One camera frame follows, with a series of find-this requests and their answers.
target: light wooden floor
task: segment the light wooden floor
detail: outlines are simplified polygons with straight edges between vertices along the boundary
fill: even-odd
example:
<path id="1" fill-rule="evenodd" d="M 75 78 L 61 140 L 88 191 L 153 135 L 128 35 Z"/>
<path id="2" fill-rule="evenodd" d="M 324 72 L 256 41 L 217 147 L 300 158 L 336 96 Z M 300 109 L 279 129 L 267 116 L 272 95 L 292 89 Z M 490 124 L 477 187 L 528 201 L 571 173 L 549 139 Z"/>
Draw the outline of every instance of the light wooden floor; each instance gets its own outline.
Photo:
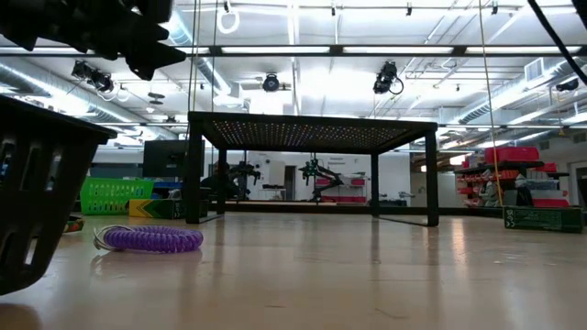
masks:
<path id="1" fill-rule="evenodd" d="M 229 214 L 201 252 L 97 251 L 88 217 L 45 277 L 0 297 L 3 330 L 585 329 L 587 236 L 498 219 Z"/>

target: ceiling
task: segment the ceiling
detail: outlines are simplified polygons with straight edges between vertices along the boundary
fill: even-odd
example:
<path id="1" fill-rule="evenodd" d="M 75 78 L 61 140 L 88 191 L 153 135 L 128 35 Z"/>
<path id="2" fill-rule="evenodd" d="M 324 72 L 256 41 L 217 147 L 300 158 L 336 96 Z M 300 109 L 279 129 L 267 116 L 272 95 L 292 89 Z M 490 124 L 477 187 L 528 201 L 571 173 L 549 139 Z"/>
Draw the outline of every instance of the ceiling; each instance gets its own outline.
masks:
<path id="1" fill-rule="evenodd" d="M 491 1 L 482 0 L 489 6 L 483 9 L 485 39 L 491 45 L 552 45 L 552 40 L 537 21 L 526 0 L 500 0 L 496 15 L 491 15 Z M 482 35 L 479 20 L 478 0 L 412 0 L 413 12 L 406 15 L 405 1 L 342 1 L 336 4 L 336 15 L 332 16 L 332 1 L 298 0 L 299 8 L 289 9 L 292 1 L 243 0 L 230 1 L 231 10 L 237 11 L 239 25 L 236 31 L 226 34 L 216 28 L 222 18 L 225 28 L 234 23 L 232 15 L 223 16 L 223 1 L 178 0 L 175 3 L 177 17 L 184 25 L 183 32 L 198 39 L 199 45 L 478 45 Z M 548 20 L 566 44 L 587 44 L 587 30 L 579 17 L 573 13 L 571 0 L 539 1 Z M 3 62 L 1 47 L 12 44 L 0 37 L 0 63 Z M 40 40 L 39 46 L 59 46 L 51 41 Z M 536 58 L 491 58 L 488 59 L 489 84 L 492 90 L 514 82 L 524 75 L 524 67 Z M 23 61 L 39 68 L 38 77 L 59 77 L 70 83 L 78 82 L 71 77 L 75 57 L 23 57 Z M 167 116 L 185 120 L 189 109 L 199 111 L 245 112 L 261 111 L 258 106 L 279 105 L 277 113 L 305 116 L 355 116 L 385 117 L 389 119 L 412 119 L 441 121 L 444 112 L 458 112 L 467 106 L 487 98 L 487 81 L 483 59 L 450 58 L 397 58 L 384 57 L 241 57 L 209 59 L 214 70 L 228 83 L 240 86 L 239 100 L 246 99 L 249 107 L 223 106 L 213 100 L 217 97 L 211 84 L 197 70 L 190 59 L 156 72 L 151 82 L 137 78 L 124 59 L 109 61 L 84 59 L 112 74 L 112 78 L 130 92 L 125 102 L 113 99 L 111 103 L 129 110 L 146 120 L 161 121 Z M 396 97 L 390 94 L 376 95 L 372 86 L 377 72 L 386 61 L 395 61 L 404 78 L 404 92 Z M 268 95 L 260 88 L 267 73 L 276 73 L 285 85 L 284 91 Z M 293 86 L 298 96 L 294 105 Z M 84 82 L 75 88 L 92 92 Z M 188 94 L 194 91 L 194 98 Z M 149 104 L 149 92 L 164 94 L 163 105 Z M 503 110 L 527 114 L 548 103 L 542 90 L 530 94 Z M 175 128 L 181 133 L 184 128 Z"/>

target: black screen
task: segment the black screen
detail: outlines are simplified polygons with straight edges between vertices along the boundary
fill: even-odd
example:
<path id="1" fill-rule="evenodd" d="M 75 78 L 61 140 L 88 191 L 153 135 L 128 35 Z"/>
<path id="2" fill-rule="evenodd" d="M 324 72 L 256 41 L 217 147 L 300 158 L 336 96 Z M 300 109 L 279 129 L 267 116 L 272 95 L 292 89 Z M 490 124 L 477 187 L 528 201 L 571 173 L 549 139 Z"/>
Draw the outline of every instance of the black screen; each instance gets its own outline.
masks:
<path id="1" fill-rule="evenodd" d="M 165 140 L 145 142 L 145 154 L 143 156 L 143 177 L 145 178 L 183 178 L 186 173 L 183 170 L 185 164 L 185 152 L 187 141 Z M 199 161 L 201 164 L 200 176 L 204 176 L 205 142 L 202 141 L 202 155 L 200 159 L 192 157 L 191 161 Z"/>

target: metal pole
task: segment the metal pole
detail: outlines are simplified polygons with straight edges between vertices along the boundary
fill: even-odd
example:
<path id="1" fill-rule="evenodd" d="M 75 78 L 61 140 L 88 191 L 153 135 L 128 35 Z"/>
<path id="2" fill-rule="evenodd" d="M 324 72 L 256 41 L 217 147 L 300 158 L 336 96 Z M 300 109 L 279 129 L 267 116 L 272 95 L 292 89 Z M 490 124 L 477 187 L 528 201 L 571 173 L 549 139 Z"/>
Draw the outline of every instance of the metal pole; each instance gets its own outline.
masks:
<path id="1" fill-rule="evenodd" d="M 216 214 L 223 215 L 227 206 L 227 182 L 228 182 L 227 150 L 218 150 L 218 190 L 216 192 Z"/>
<path id="2" fill-rule="evenodd" d="M 379 216 L 379 154 L 371 155 L 371 215 Z"/>
<path id="3" fill-rule="evenodd" d="M 185 184 L 186 196 L 183 200 L 187 215 L 185 223 L 200 223 L 200 177 L 202 175 L 202 155 L 204 154 L 204 143 L 202 141 L 203 123 L 193 121 L 190 124 L 190 138 L 188 140 L 187 153 L 187 176 Z"/>
<path id="4" fill-rule="evenodd" d="M 426 133 L 426 208 L 427 226 L 438 226 L 438 173 L 437 173 L 437 135 Z"/>

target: green crate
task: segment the green crate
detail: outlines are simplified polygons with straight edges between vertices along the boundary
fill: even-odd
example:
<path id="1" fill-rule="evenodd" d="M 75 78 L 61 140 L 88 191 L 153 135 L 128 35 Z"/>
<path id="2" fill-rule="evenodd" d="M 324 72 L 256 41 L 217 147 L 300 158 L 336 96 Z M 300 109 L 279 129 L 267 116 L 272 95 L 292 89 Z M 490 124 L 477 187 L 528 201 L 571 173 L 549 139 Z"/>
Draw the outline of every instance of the green crate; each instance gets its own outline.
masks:
<path id="1" fill-rule="evenodd" d="M 581 208 L 535 208 L 507 206 L 504 210 L 507 229 L 534 229 L 581 233 L 583 219 Z"/>
<path id="2" fill-rule="evenodd" d="M 83 183 L 82 213 L 84 215 L 126 215 L 131 199 L 149 199 L 153 181 L 98 179 L 88 177 Z"/>

